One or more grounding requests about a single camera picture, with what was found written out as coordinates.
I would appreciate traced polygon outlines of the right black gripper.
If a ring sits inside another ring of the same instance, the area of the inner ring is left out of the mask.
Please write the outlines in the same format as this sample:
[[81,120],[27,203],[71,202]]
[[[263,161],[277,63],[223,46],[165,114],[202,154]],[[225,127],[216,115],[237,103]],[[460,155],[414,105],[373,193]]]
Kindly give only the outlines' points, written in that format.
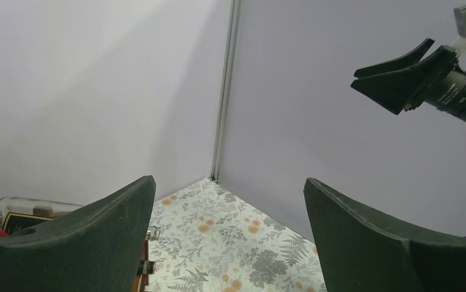
[[351,88],[396,115],[428,103],[466,122],[466,71],[450,46],[426,55],[434,42],[426,38],[401,57],[357,69]]

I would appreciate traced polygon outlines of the clear bottle black cap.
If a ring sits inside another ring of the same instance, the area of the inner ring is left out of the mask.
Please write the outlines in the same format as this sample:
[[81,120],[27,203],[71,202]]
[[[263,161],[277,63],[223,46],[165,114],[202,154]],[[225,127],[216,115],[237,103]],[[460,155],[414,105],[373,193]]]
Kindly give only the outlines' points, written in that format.
[[137,275],[152,275],[155,273],[156,262],[151,260],[141,260],[137,269]]

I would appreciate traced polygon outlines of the clear bottle dark label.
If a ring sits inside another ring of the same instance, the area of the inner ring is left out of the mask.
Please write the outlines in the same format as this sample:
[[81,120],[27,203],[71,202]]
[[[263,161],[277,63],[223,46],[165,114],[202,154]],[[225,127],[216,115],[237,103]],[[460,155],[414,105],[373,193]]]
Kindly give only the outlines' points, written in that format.
[[81,242],[118,238],[146,227],[145,214],[133,213],[128,195],[110,195],[91,204],[59,203],[19,197],[0,199],[0,245]]

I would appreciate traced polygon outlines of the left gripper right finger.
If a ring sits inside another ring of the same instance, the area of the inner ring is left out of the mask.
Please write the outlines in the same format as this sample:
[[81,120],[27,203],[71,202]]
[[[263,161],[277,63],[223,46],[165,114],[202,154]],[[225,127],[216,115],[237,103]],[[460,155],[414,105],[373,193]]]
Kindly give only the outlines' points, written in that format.
[[315,178],[304,198],[328,291],[466,291],[466,237],[405,222]]

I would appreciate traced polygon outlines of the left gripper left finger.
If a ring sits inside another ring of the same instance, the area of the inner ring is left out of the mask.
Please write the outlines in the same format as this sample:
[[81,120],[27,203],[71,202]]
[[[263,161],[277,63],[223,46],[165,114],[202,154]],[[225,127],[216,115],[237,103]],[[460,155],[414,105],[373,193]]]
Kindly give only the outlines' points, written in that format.
[[0,237],[0,291],[132,291],[156,183],[143,176],[66,215]]

